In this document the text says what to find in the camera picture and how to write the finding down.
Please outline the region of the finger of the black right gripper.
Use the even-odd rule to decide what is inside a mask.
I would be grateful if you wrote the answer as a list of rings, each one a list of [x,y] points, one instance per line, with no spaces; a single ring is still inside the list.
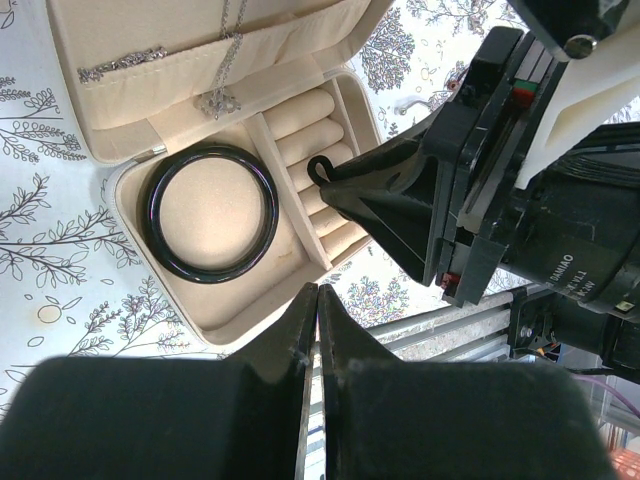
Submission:
[[[362,227],[411,279],[424,285],[440,283],[438,248],[441,245],[432,232],[438,187],[432,200],[378,196],[358,197],[354,200],[326,200],[326,161],[330,162],[324,156],[319,158],[319,186],[322,199],[341,216]]]
[[[324,163],[326,200],[407,197],[432,200],[450,142],[438,136],[396,137],[344,164]]]

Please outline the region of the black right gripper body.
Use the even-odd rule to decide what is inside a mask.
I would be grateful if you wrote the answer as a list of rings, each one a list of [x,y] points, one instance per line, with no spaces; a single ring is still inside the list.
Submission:
[[[533,34],[495,27],[422,139],[437,164],[424,274],[479,302],[513,236],[505,205],[564,73]]]

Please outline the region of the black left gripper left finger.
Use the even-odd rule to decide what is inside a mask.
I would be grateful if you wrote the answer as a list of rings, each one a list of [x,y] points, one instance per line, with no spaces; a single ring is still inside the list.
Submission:
[[[55,357],[1,424],[5,479],[300,479],[318,288],[222,360]]]

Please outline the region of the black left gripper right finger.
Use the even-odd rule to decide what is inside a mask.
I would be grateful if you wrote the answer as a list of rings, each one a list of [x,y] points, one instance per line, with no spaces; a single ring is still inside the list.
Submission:
[[[329,479],[612,479],[577,383],[558,366],[404,361],[319,289]]]

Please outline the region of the beige jewelry box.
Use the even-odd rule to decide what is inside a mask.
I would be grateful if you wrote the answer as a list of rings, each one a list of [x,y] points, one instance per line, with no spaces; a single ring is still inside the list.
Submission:
[[[348,62],[387,1],[50,1],[108,202],[185,326],[218,351],[272,323],[370,242],[321,199],[311,158],[377,147]]]

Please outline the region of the black bangle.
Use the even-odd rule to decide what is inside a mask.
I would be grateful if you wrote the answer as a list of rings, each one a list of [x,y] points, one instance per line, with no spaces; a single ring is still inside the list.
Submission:
[[[141,200],[153,257],[197,284],[231,281],[264,257],[276,235],[279,198],[264,163],[231,145],[203,145],[164,159]]]

